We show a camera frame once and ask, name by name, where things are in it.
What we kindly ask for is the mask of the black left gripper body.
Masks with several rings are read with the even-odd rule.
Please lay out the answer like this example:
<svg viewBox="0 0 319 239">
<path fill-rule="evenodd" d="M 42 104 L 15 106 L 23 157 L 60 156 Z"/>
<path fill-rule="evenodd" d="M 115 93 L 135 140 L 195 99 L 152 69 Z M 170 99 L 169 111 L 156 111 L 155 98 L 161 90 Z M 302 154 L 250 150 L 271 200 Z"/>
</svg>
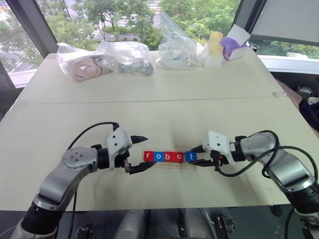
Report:
<svg viewBox="0 0 319 239">
<path fill-rule="evenodd" d="M 130 172 L 130 164 L 128 157 L 130 156 L 129 150 L 125 150 L 124 153 L 118 154 L 115 157 L 115 168 L 124 168 L 126 173 Z"/>
</svg>

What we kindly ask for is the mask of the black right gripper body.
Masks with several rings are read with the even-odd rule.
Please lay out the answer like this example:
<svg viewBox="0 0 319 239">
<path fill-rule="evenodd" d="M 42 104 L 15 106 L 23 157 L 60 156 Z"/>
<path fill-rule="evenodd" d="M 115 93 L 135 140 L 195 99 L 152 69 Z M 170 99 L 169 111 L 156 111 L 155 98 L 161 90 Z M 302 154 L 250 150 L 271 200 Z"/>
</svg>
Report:
<svg viewBox="0 0 319 239">
<path fill-rule="evenodd" d="M 221 166 L 228 165 L 228 159 L 225 155 L 220 154 L 220 152 L 212 150 L 210 152 L 210 157 L 215 167 L 215 171 L 220 169 Z"/>
</svg>

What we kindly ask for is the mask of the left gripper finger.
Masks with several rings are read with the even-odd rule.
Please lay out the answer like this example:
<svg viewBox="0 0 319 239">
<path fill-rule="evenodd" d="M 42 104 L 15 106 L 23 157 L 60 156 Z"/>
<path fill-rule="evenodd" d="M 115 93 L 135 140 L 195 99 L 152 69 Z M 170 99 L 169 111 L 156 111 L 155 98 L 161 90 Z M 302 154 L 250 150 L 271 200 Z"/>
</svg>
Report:
<svg viewBox="0 0 319 239">
<path fill-rule="evenodd" d="M 139 136 L 139 135 L 132 135 L 131 136 L 131 141 L 132 144 L 137 144 L 137 143 L 141 143 L 143 141 L 146 141 L 148 138 L 145 136 Z"/>
<path fill-rule="evenodd" d="M 153 167 L 156 162 L 142 162 L 139 165 L 132 166 L 129 164 L 129 174 L 136 174 L 143 172 L 151 167 Z"/>
</svg>

